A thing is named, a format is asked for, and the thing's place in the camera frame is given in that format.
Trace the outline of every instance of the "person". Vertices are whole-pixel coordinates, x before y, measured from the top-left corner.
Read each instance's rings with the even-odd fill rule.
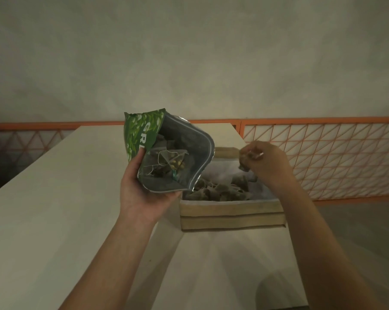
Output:
[[[278,147],[254,141],[242,158],[279,198],[285,211],[306,297],[312,310],[383,309],[350,263]],[[120,213],[97,255],[60,310],[122,309],[155,223],[180,193],[154,194],[137,180],[144,150],[130,161],[121,180]]]

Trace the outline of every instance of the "table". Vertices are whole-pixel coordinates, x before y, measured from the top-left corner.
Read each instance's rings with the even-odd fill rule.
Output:
[[[242,147],[230,124],[198,124]],[[0,189],[0,309],[57,309],[112,228],[127,164],[122,126],[83,126]],[[306,305],[287,228],[182,233],[156,225],[129,309]]]

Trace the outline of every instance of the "resealable bag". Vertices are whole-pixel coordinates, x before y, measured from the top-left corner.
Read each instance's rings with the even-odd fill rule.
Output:
[[[145,148],[137,178],[152,192],[193,191],[215,151],[210,135],[166,109],[125,113],[124,141],[129,161]]]

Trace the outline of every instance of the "gray wall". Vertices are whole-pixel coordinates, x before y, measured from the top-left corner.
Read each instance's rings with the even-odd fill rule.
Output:
[[[389,0],[0,0],[0,121],[389,115]]]

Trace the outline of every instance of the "gray floor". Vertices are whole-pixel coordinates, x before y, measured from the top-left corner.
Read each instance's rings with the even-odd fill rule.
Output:
[[[389,308],[389,203],[319,207],[349,259]]]

